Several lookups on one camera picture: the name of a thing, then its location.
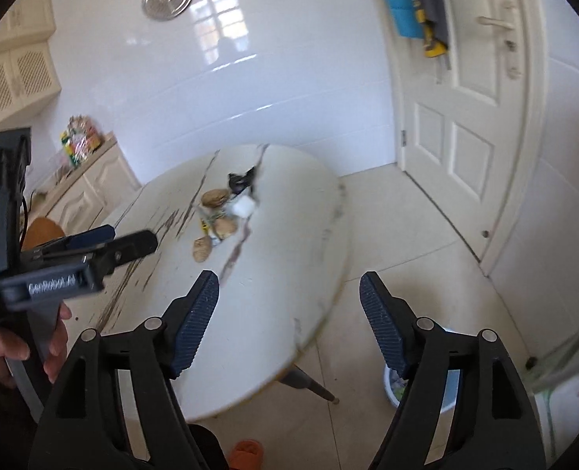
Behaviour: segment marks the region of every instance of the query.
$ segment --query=blue bucket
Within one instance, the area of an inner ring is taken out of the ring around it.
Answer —
[[[402,393],[405,390],[405,382],[398,377],[398,373],[388,366],[385,366],[385,371],[383,373],[383,382],[385,385],[385,392],[387,394],[390,403],[396,408],[400,404],[399,397],[402,397]],[[448,412],[451,408],[455,406],[457,401],[457,389],[460,385],[460,370],[450,369],[448,375],[446,376],[446,386],[444,388],[444,397],[442,397],[442,409],[440,414]]]

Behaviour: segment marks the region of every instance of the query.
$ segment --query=wooden countertop edge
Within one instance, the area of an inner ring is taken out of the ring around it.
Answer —
[[[85,161],[78,169],[75,169],[67,178],[61,181],[52,191],[50,191],[46,197],[46,200],[35,209],[31,210],[29,214],[29,224],[36,217],[46,217],[48,213],[54,208],[58,201],[63,197],[63,195],[72,187],[85,173],[91,168],[93,164],[96,163],[105,153],[111,150],[115,145],[118,144],[118,140],[113,135],[113,133],[107,134],[105,142],[100,146],[96,152],[90,155],[87,161]]]

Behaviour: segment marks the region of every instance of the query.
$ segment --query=door frame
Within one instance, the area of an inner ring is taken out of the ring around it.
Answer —
[[[541,0],[521,0],[521,16],[525,40],[528,44],[526,51],[528,77],[527,100],[525,103],[525,117],[523,131],[520,136],[520,146],[517,152],[516,164],[508,186],[507,195],[503,201],[498,220],[491,232],[491,239],[485,253],[481,257],[479,266],[485,276],[488,276],[501,251],[505,247],[511,231],[516,224],[520,209],[525,200],[527,186],[538,162],[538,152],[544,130],[544,112],[546,108],[547,91],[547,42],[544,27],[544,14]],[[390,70],[392,72],[392,92],[394,98],[394,130],[397,141],[397,165],[405,171],[405,147],[403,146],[402,132],[405,122],[405,78],[410,76],[407,65],[411,59],[408,55],[408,40],[398,35],[391,16],[387,15],[384,23],[390,37],[386,38]]]

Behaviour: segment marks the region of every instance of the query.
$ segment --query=table leg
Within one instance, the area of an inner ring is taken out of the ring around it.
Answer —
[[[307,373],[300,369],[298,366],[292,366],[287,371],[287,374],[279,379],[283,385],[292,387],[293,389],[309,389],[314,394],[319,395],[327,401],[331,401],[334,405],[340,402],[333,394],[331,394],[327,389],[322,387],[316,380],[311,378]]]

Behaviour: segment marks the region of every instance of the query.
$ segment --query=person's sleeve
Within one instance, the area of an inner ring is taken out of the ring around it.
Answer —
[[[37,425],[17,389],[0,385],[0,447],[26,468]]]

